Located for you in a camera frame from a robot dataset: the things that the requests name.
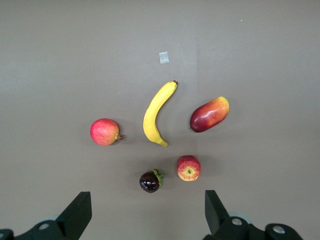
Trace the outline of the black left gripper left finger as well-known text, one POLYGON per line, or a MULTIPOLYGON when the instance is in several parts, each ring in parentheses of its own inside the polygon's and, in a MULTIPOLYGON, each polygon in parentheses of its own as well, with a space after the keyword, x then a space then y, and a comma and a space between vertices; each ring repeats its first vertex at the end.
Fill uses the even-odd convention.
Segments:
POLYGON ((83 191, 55 220, 39 222, 18 236, 15 236, 11 229, 1 229, 0 238, 2 240, 78 240, 91 219, 91 193, 83 191))

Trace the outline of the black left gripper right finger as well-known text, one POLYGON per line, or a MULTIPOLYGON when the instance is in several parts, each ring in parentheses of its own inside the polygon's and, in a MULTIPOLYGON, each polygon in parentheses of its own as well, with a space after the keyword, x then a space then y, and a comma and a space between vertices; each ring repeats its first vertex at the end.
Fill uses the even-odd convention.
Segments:
POLYGON ((215 190, 205 191, 205 218, 211 234, 205 240, 302 240, 292 227, 270 223, 258 229, 241 216, 227 212, 215 190))

